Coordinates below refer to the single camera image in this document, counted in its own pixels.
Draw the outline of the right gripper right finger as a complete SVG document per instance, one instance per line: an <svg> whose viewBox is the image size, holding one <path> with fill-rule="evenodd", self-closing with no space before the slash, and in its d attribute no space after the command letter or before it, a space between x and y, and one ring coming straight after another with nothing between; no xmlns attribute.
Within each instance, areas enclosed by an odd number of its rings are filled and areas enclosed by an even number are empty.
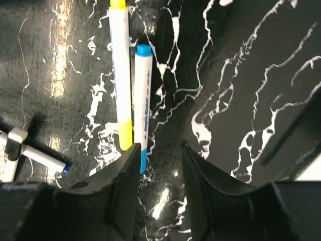
<svg viewBox="0 0 321 241"><path fill-rule="evenodd" d="M193 240L320 240L319 182L254 187L181 147Z"/></svg>

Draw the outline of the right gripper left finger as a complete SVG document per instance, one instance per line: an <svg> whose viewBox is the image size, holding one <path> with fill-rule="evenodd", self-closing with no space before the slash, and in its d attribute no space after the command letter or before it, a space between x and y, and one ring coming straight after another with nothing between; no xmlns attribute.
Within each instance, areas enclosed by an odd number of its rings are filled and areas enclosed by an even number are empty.
<svg viewBox="0 0 321 241"><path fill-rule="evenodd" d="M70 188L1 184L1 240L132 240L141 145Z"/></svg>

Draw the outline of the blue capped white marker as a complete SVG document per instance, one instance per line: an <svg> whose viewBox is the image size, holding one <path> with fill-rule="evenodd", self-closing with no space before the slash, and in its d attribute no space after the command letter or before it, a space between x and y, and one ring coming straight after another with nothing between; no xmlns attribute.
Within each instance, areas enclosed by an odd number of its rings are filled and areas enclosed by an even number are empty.
<svg viewBox="0 0 321 241"><path fill-rule="evenodd" d="M134 142L141 144L141 174L146 170L152 61L151 47L138 45L134 62Z"/></svg>

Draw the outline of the yellow capped white marker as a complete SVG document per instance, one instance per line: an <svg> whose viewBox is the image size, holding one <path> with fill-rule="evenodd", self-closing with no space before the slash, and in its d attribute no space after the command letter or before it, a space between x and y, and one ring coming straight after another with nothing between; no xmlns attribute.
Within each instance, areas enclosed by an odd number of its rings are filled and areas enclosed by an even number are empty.
<svg viewBox="0 0 321 241"><path fill-rule="evenodd" d="M108 12L119 146L126 151L132 145L129 22L126 2L110 1Z"/></svg>

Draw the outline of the white whiteboard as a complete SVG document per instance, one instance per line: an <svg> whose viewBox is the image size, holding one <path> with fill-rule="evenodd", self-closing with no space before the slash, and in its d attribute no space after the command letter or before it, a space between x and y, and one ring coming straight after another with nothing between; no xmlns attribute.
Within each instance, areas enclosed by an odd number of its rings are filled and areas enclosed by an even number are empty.
<svg viewBox="0 0 321 241"><path fill-rule="evenodd" d="M313 161L297 178L296 181L320 181L320 160Z"/></svg>

